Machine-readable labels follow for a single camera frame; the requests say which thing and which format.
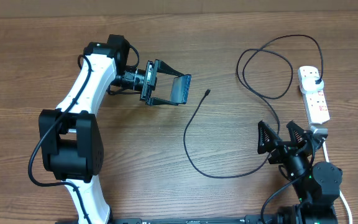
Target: power strip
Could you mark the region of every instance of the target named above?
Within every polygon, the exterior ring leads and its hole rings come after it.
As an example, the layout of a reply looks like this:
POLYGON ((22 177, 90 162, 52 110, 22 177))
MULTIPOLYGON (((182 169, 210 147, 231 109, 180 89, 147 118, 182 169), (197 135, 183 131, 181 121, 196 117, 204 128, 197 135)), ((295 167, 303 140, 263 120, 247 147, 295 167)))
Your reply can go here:
POLYGON ((329 121, 324 85, 317 85, 314 82, 319 78, 318 69, 312 66, 302 66, 298 69, 298 78, 309 124, 323 124, 329 121))
MULTIPOLYGON (((319 78, 318 69, 312 66, 302 66, 298 69, 298 78, 310 129, 316 133, 327 134, 328 130, 324 128, 323 125, 319 125, 329 121, 330 117, 326 98, 323 92, 324 83, 315 83, 315 80, 319 78)), ((326 162, 329 162, 325 142, 323 143, 323 152, 326 162)), ((349 218, 349 224, 353 224, 351 208, 347 203, 345 196, 343 196, 342 191, 339 191, 339 196, 345 205, 347 216, 349 218)))

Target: wooden table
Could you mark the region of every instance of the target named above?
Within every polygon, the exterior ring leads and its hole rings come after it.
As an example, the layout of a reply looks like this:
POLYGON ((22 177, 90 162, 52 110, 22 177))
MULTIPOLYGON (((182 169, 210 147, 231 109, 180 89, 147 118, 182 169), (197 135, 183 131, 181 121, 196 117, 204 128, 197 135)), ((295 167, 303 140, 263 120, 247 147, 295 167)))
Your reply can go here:
MULTIPOLYGON (((183 130, 205 90, 205 99, 188 130, 187 144, 196 165, 214 175, 257 167, 257 123, 276 128, 267 106, 243 88, 234 75, 248 48, 287 34, 308 34, 324 54, 325 93, 331 114, 327 141, 331 161, 344 171, 341 189, 358 223, 358 11, 203 14, 184 16, 67 17, 0 20, 0 223, 54 223, 76 218, 64 187, 41 188, 27 176, 30 154, 39 140, 38 115, 62 101, 76 79, 78 54, 89 42, 121 34, 147 60, 162 59, 193 74, 187 105, 149 107, 139 96, 106 96, 98 114, 104 143, 100 173, 104 197, 116 218, 241 217, 259 213, 266 198, 286 180, 277 166, 238 179, 209 179, 197 173, 183 150, 183 130)), ((312 41, 294 37, 270 50, 286 56, 294 69, 320 67, 312 41)), ((134 63, 131 53, 129 63, 134 63)), ((250 84, 268 95, 281 93, 290 78, 288 65, 259 54, 247 69, 250 84)), ((158 77, 155 96, 168 98, 171 77, 158 77)), ((270 101, 282 126, 295 120, 306 127, 295 78, 290 91, 270 101)), ((281 136, 288 139, 285 128, 281 136)), ((318 151, 317 161, 323 160, 318 151)), ((38 155, 35 177, 54 181, 38 155)), ((289 189, 267 209, 297 203, 289 189)), ((346 212, 336 201, 341 223, 346 212)))

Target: electrical socket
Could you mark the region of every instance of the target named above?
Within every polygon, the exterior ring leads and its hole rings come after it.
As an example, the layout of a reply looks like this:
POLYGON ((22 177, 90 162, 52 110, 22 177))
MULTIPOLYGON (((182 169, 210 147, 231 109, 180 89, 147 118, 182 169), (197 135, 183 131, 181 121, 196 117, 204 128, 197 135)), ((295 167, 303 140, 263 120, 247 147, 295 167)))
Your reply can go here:
POLYGON ((309 82, 317 77, 319 78, 319 73, 316 67, 302 66, 298 69, 300 90, 309 124, 323 124, 330 119, 323 91, 323 81, 320 84, 309 82))

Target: white cable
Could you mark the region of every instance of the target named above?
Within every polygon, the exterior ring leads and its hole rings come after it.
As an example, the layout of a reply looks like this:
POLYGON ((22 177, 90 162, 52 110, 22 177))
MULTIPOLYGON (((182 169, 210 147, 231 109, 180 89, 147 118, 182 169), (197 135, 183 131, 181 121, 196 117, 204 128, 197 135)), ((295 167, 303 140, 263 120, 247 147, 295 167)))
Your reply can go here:
MULTIPOLYGON (((324 151, 324 157, 326 158, 326 162, 329 162, 326 142, 323 143, 323 151, 324 151)), ((347 203, 345 196, 343 196, 342 191, 339 191, 339 196, 341 196, 343 204, 346 207, 347 216, 349 217, 349 224, 353 224, 351 208, 349 207, 349 204, 347 203)))

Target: robotic arm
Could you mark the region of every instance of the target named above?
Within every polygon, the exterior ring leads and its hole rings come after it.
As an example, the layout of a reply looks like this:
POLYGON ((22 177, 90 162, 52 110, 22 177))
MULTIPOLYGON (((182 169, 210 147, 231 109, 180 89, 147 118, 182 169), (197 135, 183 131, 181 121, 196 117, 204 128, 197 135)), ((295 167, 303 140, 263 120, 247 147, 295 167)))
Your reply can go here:
MULTIPOLYGON (((184 75, 161 60, 148 61, 146 70, 127 66, 129 49, 132 46, 121 35, 110 35, 107 44, 91 42, 84 49, 84 55, 91 65, 91 75, 76 103, 42 142, 42 159, 47 171, 53 172, 57 180, 70 182, 78 187, 83 213, 77 192, 66 185, 79 220, 69 223, 92 224, 112 223, 111 209, 107 205, 99 181, 103 164, 103 144, 99 133, 96 115, 103 97, 111 93, 110 85, 123 90, 139 91, 140 100, 147 105, 179 105, 187 101, 191 75, 184 75), (170 100, 151 97, 157 84, 157 72, 176 76, 170 100), (76 140, 62 139, 67 133, 76 133, 76 140)), ((83 87, 90 66, 81 68, 73 87, 55 110, 43 110, 39 116, 40 137, 43 138, 57 118, 73 103, 73 99, 83 87)))

